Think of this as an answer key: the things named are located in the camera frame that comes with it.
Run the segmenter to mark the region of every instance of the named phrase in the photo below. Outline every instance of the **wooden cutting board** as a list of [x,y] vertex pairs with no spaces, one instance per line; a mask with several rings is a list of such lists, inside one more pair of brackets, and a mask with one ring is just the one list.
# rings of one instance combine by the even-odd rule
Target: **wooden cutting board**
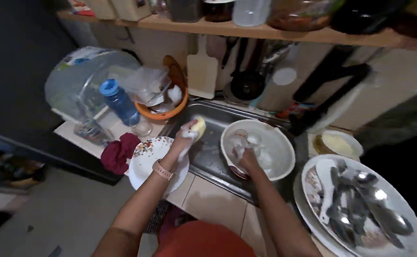
[[206,53],[207,35],[199,35],[199,52],[187,57],[189,94],[212,99],[215,96],[218,60]]

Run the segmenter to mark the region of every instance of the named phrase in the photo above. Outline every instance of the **person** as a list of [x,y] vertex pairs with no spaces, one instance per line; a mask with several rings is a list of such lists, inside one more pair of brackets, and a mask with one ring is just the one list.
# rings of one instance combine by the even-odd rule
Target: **person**
[[[171,171],[176,167],[179,154],[192,143],[190,138],[183,138],[180,134],[182,130],[190,128],[196,122],[194,120],[182,126],[169,152],[159,162],[162,168]],[[260,208],[277,254],[280,257],[321,257],[308,231],[300,224],[259,166],[252,149],[245,149],[239,165],[245,168],[255,184]],[[148,179],[122,207],[92,257],[137,256],[142,233],[168,184],[169,180],[158,172],[151,172]],[[255,257],[256,255],[251,247],[226,227],[203,221],[190,221],[160,240],[154,256]]]

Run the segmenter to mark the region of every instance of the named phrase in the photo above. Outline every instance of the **hand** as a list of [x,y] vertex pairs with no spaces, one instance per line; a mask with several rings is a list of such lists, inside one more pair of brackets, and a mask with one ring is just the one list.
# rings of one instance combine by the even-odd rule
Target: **hand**
[[[232,152],[234,156],[237,156],[235,149],[233,149]],[[249,174],[256,170],[262,170],[261,166],[259,166],[258,160],[256,159],[255,151],[252,148],[245,148],[243,156],[240,156],[239,166],[245,168]]]
[[181,134],[183,130],[190,129],[196,123],[197,123],[197,120],[191,120],[190,122],[182,126],[180,131],[177,132],[177,135],[175,136],[175,139],[174,139],[174,143],[172,143],[172,146],[169,152],[179,155],[185,148],[187,148],[188,146],[192,144],[191,138],[184,138],[181,136]]

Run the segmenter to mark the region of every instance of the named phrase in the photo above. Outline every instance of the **orange shirt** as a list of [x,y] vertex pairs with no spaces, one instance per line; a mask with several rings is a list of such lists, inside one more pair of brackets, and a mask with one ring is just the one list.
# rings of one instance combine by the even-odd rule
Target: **orange shirt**
[[191,221],[165,235],[154,257],[256,257],[253,249],[222,225]]

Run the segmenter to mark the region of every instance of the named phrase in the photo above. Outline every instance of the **maroon towel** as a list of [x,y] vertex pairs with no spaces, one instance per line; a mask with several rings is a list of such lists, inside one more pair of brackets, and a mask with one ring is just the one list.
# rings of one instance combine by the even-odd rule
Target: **maroon towel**
[[139,143],[140,139],[132,133],[125,133],[120,137],[120,141],[109,143],[101,155],[104,168],[117,175],[124,174],[129,168],[126,159],[132,158],[134,149]]

